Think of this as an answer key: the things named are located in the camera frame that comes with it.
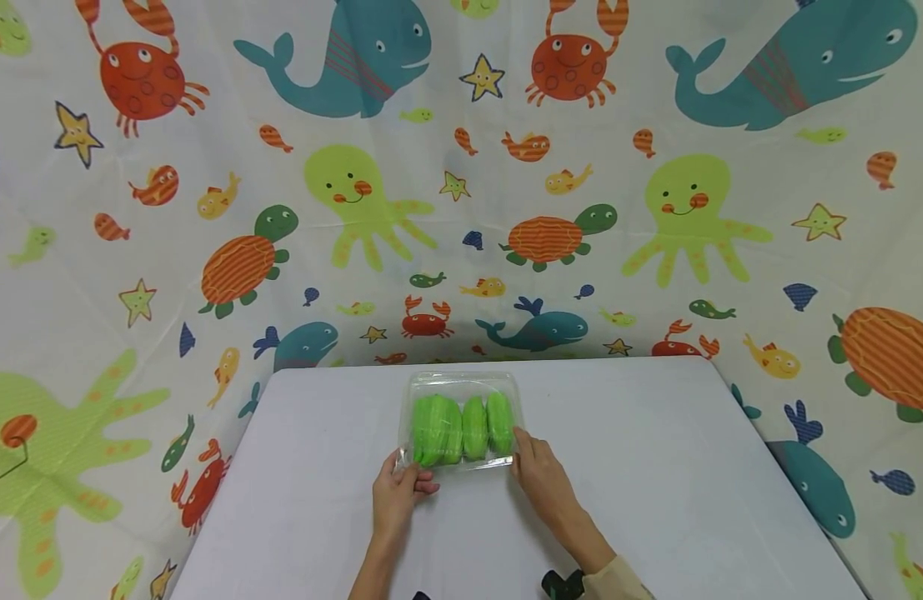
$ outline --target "cartoon turtle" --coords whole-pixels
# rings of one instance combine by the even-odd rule
[[[508,262],[524,265],[541,273],[548,263],[560,260],[566,265],[574,262],[574,254],[591,252],[591,246],[582,242],[584,235],[607,232],[618,222],[618,211],[610,204],[595,204],[581,211],[574,222],[558,217],[535,217],[519,222],[508,234],[508,245],[499,244],[501,250],[512,251]]]
[[[923,322],[874,306],[855,310],[847,321],[832,317],[841,335],[829,338],[828,354],[853,368],[848,388],[858,396],[874,390],[897,403],[901,421],[923,422]]]
[[[208,305],[199,313],[214,309],[214,316],[225,318],[234,310],[234,299],[245,306],[254,302],[254,289],[264,279],[277,279],[275,263],[287,262],[286,250],[275,250],[273,243],[294,233],[298,215],[283,204],[267,207],[254,221],[254,235],[242,235],[220,247],[204,265],[201,291]]]

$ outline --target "orange striped fish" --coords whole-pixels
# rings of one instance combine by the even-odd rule
[[[284,143],[282,137],[280,137],[280,132],[278,128],[273,125],[264,124],[258,130],[258,133],[261,135],[261,140],[264,140],[264,143],[272,148],[280,148],[284,150],[284,153],[290,154],[294,150],[294,146],[289,146]]]
[[[112,242],[114,240],[130,240],[131,229],[126,229],[114,221],[114,217],[106,212],[100,212],[94,215],[94,230],[102,240]]]
[[[511,133],[504,132],[504,139],[501,140],[508,148],[508,153],[512,157],[524,160],[525,163],[536,163],[550,150],[550,141],[545,135],[535,135],[529,132],[524,139],[515,143],[511,139]]]
[[[468,153],[469,157],[473,157],[478,153],[478,151],[471,147],[471,135],[468,135],[468,130],[466,130],[466,128],[456,128],[456,130],[454,130],[454,140]]]
[[[895,171],[898,164],[898,157],[894,152],[878,152],[871,154],[868,158],[867,171],[874,181],[878,182],[878,189],[886,190],[895,187],[891,182],[891,172]]]
[[[133,190],[131,196],[145,207],[160,207],[171,202],[178,193],[178,172],[171,165],[164,164],[148,171],[147,187],[135,187],[131,182],[128,185]]]
[[[644,153],[646,157],[651,158],[657,152],[651,149],[651,144],[655,143],[655,134],[651,130],[638,130],[634,139],[631,140],[635,145],[635,150]]]

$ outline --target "cartoon crab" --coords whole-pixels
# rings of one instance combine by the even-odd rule
[[[588,99],[588,108],[594,108],[594,96],[598,96],[600,106],[604,106],[605,96],[600,84],[609,93],[617,88],[604,78],[608,66],[608,57],[618,49],[621,33],[628,25],[628,0],[618,0],[614,10],[607,0],[598,0],[598,24],[601,31],[612,37],[611,47],[607,51],[591,37],[577,36],[573,33],[551,34],[551,19],[554,15],[567,11],[574,6],[575,0],[550,0],[548,21],[544,24],[544,40],[538,44],[531,58],[531,78],[534,82],[524,90],[530,93],[527,102],[541,106],[545,96],[555,100],[571,102]]]
[[[144,42],[120,42],[101,47],[94,34],[94,24],[101,12],[101,0],[74,0],[81,18],[88,25],[91,43],[101,55],[101,84],[103,90],[118,109],[118,126],[124,137],[128,127],[138,137],[138,121],[160,118],[180,106],[194,116],[194,107],[185,99],[204,110],[204,102],[187,88],[210,96],[201,83],[184,80],[184,71],[178,65],[181,48],[174,36],[174,18],[163,0],[148,0],[145,8],[135,0],[121,0],[131,18],[147,31],[171,42],[171,52]]]
[[[441,338],[449,338],[454,333],[453,329],[448,329],[448,320],[451,316],[451,307],[447,302],[438,305],[432,302],[434,310],[444,318],[435,317],[435,315],[412,315],[411,309],[421,305],[422,297],[417,299],[410,295],[404,299],[404,314],[407,315],[402,320],[402,335],[406,338],[413,338],[416,335],[436,335]]]
[[[188,500],[181,501],[184,495],[184,488],[188,486],[188,469],[184,469],[184,475],[181,476],[181,482],[171,486],[171,501],[174,502],[178,509],[181,509],[181,524],[187,527],[189,536],[196,536],[198,529],[204,524],[204,516],[208,512],[211,502],[214,501],[214,494],[217,493],[221,486],[223,476],[228,474],[228,467],[231,466],[231,456],[227,459],[221,458],[221,447],[214,437],[208,440],[208,451],[198,455],[198,460],[202,463],[215,458],[204,468],[204,472],[198,481],[191,487],[191,493]]]
[[[701,352],[694,346],[691,346],[690,343],[684,342],[671,342],[669,338],[672,335],[677,333],[684,333],[691,329],[691,323],[681,324],[680,318],[677,321],[670,324],[668,327],[668,335],[665,335],[665,339],[661,342],[657,342],[654,346],[651,347],[651,356],[701,356]],[[718,340],[708,341],[708,338],[699,336],[699,342],[701,347],[704,349],[704,352],[708,353],[705,358],[711,360],[718,356],[718,352],[721,349],[721,345]]]

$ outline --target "clear plastic clamshell package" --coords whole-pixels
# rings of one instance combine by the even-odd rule
[[[404,393],[400,468],[473,470],[510,465],[524,427],[509,372],[417,372]]]

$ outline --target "white tabletop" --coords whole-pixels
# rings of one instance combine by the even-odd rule
[[[715,368],[666,357],[278,372],[172,600],[346,598],[404,386],[434,368],[515,375],[527,428],[659,600],[864,599]],[[576,568],[506,467],[442,484],[392,600],[538,599]]]

